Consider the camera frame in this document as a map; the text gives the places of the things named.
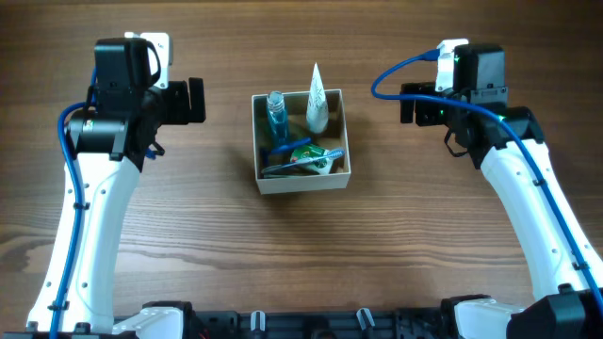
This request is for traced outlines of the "red green toothpaste tube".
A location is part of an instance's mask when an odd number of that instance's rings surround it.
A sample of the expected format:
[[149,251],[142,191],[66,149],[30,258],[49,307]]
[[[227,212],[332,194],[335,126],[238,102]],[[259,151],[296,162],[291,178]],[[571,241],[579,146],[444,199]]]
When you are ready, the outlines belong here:
[[305,176],[309,174],[309,171],[297,166],[271,166],[261,170],[261,175],[264,179],[287,178],[295,176]]

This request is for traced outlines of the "blue white toothbrush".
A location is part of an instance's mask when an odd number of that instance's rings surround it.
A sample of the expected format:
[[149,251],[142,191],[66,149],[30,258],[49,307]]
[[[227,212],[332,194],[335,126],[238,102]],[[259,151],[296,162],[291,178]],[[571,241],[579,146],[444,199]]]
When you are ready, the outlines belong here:
[[340,158],[344,155],[345,155],[345,150],[342,148],[338,148],[338,149],[331,150],[324,155],[300,158],[299,160],[296,160],[294,162],[286,163],[283,165],[274,165],[274,166],[285,166],[285,167],[297,166],[298,167],[298,166],[302,166],[302,165],[313,164],[313,163],[321,161],[321,160],[336,160],[337,158]]

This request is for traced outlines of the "white cream tube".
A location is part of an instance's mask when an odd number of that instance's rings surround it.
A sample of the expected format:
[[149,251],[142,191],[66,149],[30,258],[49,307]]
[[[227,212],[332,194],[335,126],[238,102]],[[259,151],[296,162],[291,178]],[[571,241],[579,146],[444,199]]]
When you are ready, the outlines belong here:
[[308,129],[312,134],[323,133],[328,125],[329,109],[325,89],[318,68],[314,65],[310,89],[308,92],[308,102],[306,109],[306,121]]

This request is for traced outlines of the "white cardboard box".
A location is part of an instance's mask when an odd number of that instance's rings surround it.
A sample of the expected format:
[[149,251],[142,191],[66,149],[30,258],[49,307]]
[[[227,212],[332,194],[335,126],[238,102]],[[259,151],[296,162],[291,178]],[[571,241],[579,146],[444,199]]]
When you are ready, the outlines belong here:
[[262,170],[268,166],[287,162],[290,155],[276,154],[268,157],[262,155],[262,152],[270,151],[272,146],[267,112],[268,96],[255,94],[252,97],[254,178],[262,194],[316,191],[347,186],[351,175],[351,164],[344,98],[339,89],[327,89],[325,95],[329,108],[327,129],[323,134],[312,137],[312,143],[329,151],[341,148],[345,154],[334,161],[327,174],[300,170],[298,173],[272,176],[264,175]]

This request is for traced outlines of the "dark blue razor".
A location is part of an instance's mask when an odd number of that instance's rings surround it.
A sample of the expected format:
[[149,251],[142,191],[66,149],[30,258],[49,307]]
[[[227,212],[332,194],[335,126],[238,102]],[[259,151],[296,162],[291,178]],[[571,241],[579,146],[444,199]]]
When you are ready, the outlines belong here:
[[267,163],[269,162],[269,157],[271,155],[293,152],[296,148],[309,144],[311,141],[312,139],[310,137],[304,137],[296,141],[289,142],[285,145],[278,146],[274,149],[261,148],[260,157],[263,161],[263,164],[267,165]]

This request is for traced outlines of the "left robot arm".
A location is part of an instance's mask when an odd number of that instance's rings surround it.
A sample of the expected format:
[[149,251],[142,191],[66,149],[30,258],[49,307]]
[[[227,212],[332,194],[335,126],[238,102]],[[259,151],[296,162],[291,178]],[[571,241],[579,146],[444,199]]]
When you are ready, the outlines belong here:
[[85,101],[59,116],[65,190],[43,287],[23,338],[201,338],[186,301],[154,301],[125,319],[113,314],[122,225],[146,159],[164,154],[164,125],[205,119],[204,83],[173,81],[171,37],[127,32],[94,47]]

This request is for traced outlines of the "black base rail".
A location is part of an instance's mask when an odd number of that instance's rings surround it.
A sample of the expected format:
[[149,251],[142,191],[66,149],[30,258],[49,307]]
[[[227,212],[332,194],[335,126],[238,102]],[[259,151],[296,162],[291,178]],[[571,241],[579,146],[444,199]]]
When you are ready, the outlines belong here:
[[523,310],[484,295],[445,299],[435,308],[373,312],[246,314],[195,312],[188,303],[155,302],[114,322],[115,338],[506,338]]

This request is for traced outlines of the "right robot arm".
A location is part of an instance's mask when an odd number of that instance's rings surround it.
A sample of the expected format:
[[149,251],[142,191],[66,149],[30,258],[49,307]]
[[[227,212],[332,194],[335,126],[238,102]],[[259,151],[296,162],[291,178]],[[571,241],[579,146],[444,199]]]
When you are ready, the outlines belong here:
[[420,55],[434,81],[404,84],[400,119],[444,125],[497,193],[529,267],[534,302],[517,307],[476,295],[446,299],[443,325],[457,338],[598,338],[602,261],[582,231],[549,159],[542,128],[508,104],[505,54],[496,44],[445,40]]

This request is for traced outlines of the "blue mouthwash bottle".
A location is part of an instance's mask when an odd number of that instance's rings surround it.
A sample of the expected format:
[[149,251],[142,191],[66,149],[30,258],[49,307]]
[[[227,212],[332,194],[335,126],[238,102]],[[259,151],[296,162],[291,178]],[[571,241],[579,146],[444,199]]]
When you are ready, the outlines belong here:
[[267,97],[267,116],[274,147],[285,145],[288,141],[288,113],[285,96],[280,91],[272,91]]

